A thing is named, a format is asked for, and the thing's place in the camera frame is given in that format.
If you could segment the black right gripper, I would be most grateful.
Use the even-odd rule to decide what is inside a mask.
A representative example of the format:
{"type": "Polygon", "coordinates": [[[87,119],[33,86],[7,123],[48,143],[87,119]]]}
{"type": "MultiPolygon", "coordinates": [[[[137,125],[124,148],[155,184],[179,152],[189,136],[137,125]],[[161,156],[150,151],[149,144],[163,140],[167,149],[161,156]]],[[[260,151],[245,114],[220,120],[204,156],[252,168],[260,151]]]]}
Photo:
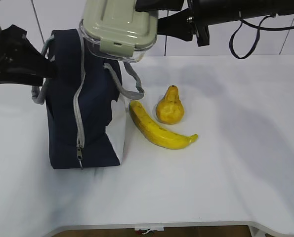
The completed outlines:
{"type": "Polygon", "coordinates": [[[198,47],[208,46],[210,44],[210,33],[207,18],[209,17],[212,1],[188,0],[187,3],[188,9],[180,11],[184,0],[137,0],[135,10],[138,12],[180,11],[159,19],[157,34],[183,41],[192,41],[195,34],[198,47]]]}

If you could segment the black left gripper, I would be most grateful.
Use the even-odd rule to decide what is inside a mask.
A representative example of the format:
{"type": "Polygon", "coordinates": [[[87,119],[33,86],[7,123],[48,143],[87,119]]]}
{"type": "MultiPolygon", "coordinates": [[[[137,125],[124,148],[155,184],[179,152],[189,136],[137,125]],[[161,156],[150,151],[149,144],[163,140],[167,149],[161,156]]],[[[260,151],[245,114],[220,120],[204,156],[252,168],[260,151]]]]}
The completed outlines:
{"type": "Polygon", "coordinates": [[[0,84],[21,84],[42,86],[44,78],[54,79],[57,67],[46,57],[54,35],[37,51],[27,39],[27,31],[11,25],[6,29],[0,27],[0,72],[10,65],[10,73],[0,73],[0,84]]]}

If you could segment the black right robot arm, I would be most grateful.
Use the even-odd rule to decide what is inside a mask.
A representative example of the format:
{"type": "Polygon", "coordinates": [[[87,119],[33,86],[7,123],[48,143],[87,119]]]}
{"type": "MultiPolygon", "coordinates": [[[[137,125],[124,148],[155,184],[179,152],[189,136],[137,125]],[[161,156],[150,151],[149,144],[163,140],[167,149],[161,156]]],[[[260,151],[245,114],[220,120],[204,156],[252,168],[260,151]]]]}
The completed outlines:
{"type": "Polygon", "coordinates": [[[197,37],[197,45],[210,43],[209,26],[260,16],[293,15],[294,0],[138,0],[135,10],[153,12],[168,10],[174,15],[158,21],[159,35],[183,41],[197,37]]]}

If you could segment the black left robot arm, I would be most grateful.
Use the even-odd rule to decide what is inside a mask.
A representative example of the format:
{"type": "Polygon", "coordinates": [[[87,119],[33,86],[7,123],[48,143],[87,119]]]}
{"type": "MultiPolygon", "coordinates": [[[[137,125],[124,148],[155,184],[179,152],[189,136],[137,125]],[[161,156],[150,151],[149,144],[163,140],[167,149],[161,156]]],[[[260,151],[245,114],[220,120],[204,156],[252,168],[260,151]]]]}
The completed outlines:
{"type": "Polygon", "coordinates": [[[16,25],[0,27],[0,84],[42,86],[44,79],[56,77],[55,64],[35,49],[27,31],[16,25]]]}

